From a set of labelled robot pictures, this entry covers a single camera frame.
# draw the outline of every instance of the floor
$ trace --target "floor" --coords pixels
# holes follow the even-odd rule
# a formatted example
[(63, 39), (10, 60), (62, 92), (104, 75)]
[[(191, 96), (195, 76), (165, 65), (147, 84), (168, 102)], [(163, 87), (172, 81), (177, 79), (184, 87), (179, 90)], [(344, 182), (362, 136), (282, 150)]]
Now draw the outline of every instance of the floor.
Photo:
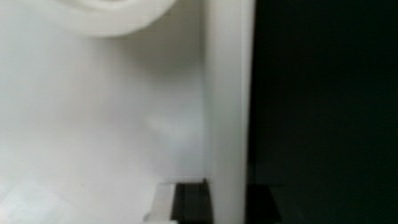
[(67, 153), (62, 148), (46, 151), (44, 147), (10, 150), (1, 145), (1, 224), (142, 222), (152, 201), (154, 176), (138, 166), (131, 169), (120, 165), (117, 150), (97, 152), (95, 160), (83, 155), (86, 152), (79, 153), (81, 158), (72, 158), (70, 151)]

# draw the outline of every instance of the white toilet paper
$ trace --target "white toilet paper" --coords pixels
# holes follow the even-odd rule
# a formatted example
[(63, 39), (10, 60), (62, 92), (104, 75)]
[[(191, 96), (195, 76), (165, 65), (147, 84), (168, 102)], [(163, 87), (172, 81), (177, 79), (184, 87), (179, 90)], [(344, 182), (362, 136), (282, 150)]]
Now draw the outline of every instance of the white toilet paper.
[(175, 0), (21, 0), (78, 33), (111, 37), (145, 28)]

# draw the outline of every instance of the white surface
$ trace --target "white surface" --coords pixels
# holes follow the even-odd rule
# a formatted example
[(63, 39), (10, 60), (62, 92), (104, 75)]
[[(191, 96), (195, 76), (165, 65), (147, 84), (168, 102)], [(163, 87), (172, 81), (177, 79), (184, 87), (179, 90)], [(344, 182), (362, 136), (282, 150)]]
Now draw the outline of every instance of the white surface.
[(207, 1), (206, 175), (214, 224), (243, 224), (254, 0)]
[(147, 222), (168, 221), (172, 216), (175, 184), (159, 184), (152, 200)]
[(129, 34), (158, 20), (175, 0), (21, 0), (53, 22), (90, 36)]
[(90, 39), (0, 1), (0, 203), (28, 178), (55, 204), (136, 224), (156, 184), (202, 177), (200, 21), (184, 0), (134, 35)]

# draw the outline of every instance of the white wall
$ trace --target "white wall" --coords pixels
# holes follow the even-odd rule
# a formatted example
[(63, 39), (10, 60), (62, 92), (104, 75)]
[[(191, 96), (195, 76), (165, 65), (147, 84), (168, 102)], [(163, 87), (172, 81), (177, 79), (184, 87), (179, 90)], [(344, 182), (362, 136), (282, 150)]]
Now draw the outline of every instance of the white wall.
[(216, 224), (243, 224), (254, 0), (207, 0), (206, 175)]
[(136, 34), (90, 39), (0, 2), (0, 206), (33, 180), (104, 223), (138, 223), (154, 184), (202, 177), (200, 13), (182, 0)]

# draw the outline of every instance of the dark door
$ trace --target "dark door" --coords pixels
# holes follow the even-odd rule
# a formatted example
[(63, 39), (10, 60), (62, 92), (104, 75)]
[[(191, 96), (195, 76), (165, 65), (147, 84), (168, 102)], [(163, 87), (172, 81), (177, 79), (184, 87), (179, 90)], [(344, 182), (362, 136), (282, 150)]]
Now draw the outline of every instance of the dark door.
[(285, 224), (396, 224), (398, 1), (257, 0), (254, 42), (248, 184)]

